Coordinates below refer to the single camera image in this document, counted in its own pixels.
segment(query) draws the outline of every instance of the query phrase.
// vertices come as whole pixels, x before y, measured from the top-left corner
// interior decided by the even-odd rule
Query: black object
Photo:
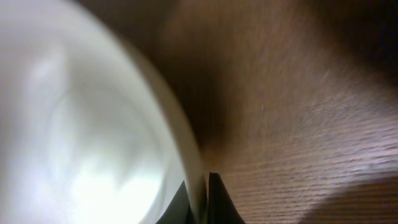
[[[209,175],[208,224],[244,224],[236,210],[220,175]],[[182,182],[169,207],[157,224],[195,223],[189,208],[187,189]]]

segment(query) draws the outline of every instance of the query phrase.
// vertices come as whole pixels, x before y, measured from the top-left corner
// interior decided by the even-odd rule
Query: tabletop
[[[247,223],[398,223],[394,1],[80,2],[160,70]]]

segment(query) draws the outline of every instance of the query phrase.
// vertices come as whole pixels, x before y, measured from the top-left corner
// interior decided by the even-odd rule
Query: brown wooden surface
[[[164,74],[247,223],[398,223],[395,6],[81,1]]]

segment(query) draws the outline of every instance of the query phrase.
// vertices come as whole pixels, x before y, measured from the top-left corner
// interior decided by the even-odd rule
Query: glossy white surface
[[[0,36],[0,223],[155,223],[184,179],[201,219],[195,141],[140,55],[62,1],[0,2]]]

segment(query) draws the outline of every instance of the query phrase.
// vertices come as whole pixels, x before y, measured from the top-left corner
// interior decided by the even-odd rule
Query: black pointed object
[[[244,224],[236,210],[220,175],[209,175],[208,224]]]

